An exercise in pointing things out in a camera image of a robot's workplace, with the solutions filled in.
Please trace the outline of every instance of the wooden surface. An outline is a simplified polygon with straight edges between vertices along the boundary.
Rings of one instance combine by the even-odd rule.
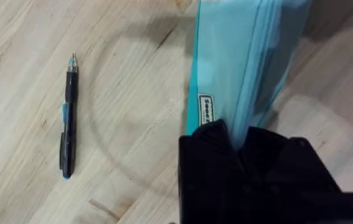
[[[178,223],[196,1],[0,0],[0,223]],[[58,169],[65,69],[80,67],[77,167]],[[311,10],[269,127],[353,190],[353,0]]]

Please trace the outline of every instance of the ziplock bag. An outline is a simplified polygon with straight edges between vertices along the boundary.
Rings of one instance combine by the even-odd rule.
[[[187,134],[217,119],[235,150],[261,126],[285,82],[310,0],[220,0],[199,4]]]

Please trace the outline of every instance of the black pen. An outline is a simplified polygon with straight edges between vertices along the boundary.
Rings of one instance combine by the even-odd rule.
[[[76,119],[78,94],[78,65],[76,54],[72,54],[66,73],[65,104],[62,106],[65,129],[60,138],[59,168],[63,177],[69,179],[75,168]]]

